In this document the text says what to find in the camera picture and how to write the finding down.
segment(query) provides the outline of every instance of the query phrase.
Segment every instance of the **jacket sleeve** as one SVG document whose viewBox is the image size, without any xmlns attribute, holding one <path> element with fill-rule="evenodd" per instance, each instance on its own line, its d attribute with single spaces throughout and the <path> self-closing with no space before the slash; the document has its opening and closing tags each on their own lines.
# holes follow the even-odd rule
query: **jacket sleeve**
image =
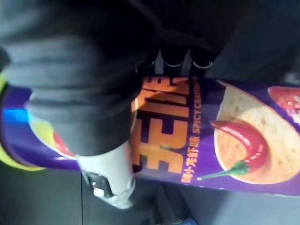
<svg viewBox="0 0 300 225">
<path fill-rule="evenodd" d="M 0 46 L 11 85 L 30 88 L 27 107 L 48 120 L 74 154 L 108 152 L 129 138 L 149 21 L 126 1 L 3 0 Z"/>
</svg>

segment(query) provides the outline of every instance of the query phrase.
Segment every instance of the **red chili pepper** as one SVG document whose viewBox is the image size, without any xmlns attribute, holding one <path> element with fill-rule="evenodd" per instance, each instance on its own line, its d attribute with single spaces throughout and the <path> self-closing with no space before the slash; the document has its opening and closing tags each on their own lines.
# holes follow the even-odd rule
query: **red chili pepper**
<svg viewBox="0 0 300 225">
<path fill-rule="evenodd" d="M 262 134 L 253 126 L 225 120 L 213 121 L 211 125 L 238 139 L 245 146 L 247 155 L 230 170 L 199 177 L 198 180 L 227 175 L 245 175 L 258 170 L 267 162 L 269 158 L 268 144 Z"/>
</svg>

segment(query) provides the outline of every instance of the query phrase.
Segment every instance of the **red sauce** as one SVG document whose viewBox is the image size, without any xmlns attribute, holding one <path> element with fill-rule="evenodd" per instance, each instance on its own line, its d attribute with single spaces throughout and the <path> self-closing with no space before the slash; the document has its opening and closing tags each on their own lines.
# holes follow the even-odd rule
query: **red sauce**
<svg viewBox="0 0 300 225">
<path fill-rule="evenodd" d="M 65 145 L 64 141 L 61 139 L 61 137 L 58 136 L 57 133 L 54 132 L 53 137 L 54 137 L 55 145 L 56 145 L 56 148 L 58 151 L 60 151 L 61 153 L 65 154 L 67 156 L 74 157 L 74 154 L 69 151 L 69 149 Z"/>
<path fill-rule="evenodd" d="M 270 87 L 268 93 L 289 116 L 300 114 L 300 88 Z"/>
</svg>

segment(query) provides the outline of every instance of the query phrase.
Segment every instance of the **dark fabric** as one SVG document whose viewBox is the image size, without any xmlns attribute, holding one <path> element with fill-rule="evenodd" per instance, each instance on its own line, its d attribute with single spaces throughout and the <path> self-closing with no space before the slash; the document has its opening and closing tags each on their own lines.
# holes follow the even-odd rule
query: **dark fabric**
<svg viewBox="0 0 300 225">
<path fill-rule="evenodd" d="M 129 138 L 129 108 L 142 85 L 135 67 L 155 29 L 132 4 L 1 1 L 0 46 L 11 60 L 5 76 L 35 92 L 29 110 L 75 154 L 99 155 Z"/>
<path fill-rule="evenodd" d="M 240 22 L 206 76 L 300 83 L 299 12 L 298 3 L 258 1 Z"/>
<path fill-rule="evenodd" d="M 6 52 L 0 47 L 0 72 L 9 63 L 8 56 Z"/>
</svg>

